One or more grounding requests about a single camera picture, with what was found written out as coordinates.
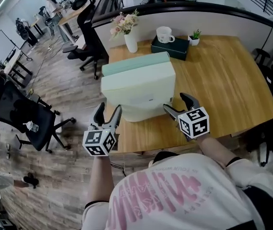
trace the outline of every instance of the shoe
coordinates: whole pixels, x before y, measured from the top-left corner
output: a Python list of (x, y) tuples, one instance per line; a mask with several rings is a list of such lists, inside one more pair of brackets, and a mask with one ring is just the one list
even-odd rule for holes
[(33, 185), (33, 188), (35, 189), (36, 186), (39, 184), (39, 180), (35, 179), (34, 177), (28, 177), (28, 176), (25, 176), (22, 180), (24, 183), (28, 183), (28, 184), (31, 184)]

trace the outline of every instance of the potted plant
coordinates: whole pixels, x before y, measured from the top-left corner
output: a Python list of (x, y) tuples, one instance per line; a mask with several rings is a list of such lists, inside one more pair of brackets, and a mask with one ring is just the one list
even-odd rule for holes
[(191, 46), (196, 46), (199, 43), (199, 36), (200, 36), (201, 32), (199, 31), (199, 29), (197, 31), (194, 31), (193, 35), (189, 35), (189, 42)]
[(137, 51), (137, 42), (133, 33), (133, 27), (137, 25), (138, 11), (135, 10), (132, 14), (124, 16), (120, 12), (119, 16), (112, 19), (114, 27), (111, 29), (112, 38), (117, 37), (120, 34), (124, 34), (126, 45), (131, 53)]

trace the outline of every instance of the white mug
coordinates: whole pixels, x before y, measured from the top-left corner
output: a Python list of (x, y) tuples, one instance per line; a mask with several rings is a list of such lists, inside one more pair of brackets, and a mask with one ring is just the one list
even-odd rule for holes
[(175, 37), (171, 34), (171, 29), (167, 26), (161, 26), (156, 30), (157, 39), (162, 44), (172, 43)]

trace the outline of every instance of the flower vase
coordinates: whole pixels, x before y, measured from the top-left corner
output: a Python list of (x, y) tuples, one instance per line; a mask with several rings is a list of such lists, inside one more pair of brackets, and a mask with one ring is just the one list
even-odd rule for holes
[(130, 32), (129, 34), (125, 34), (124, 36), (128, 50), (131, 53), (135, 53), (138, 48), (134, 33)]

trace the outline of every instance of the white box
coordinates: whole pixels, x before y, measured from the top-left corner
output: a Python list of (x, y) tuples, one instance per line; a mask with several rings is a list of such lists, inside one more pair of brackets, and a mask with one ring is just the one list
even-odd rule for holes
[(101, 79), (101, 92), (113, 106), (121, 105), (129, 122), (164, 115), (172, 106), (176, 73), (171, 62), (132, 69)]

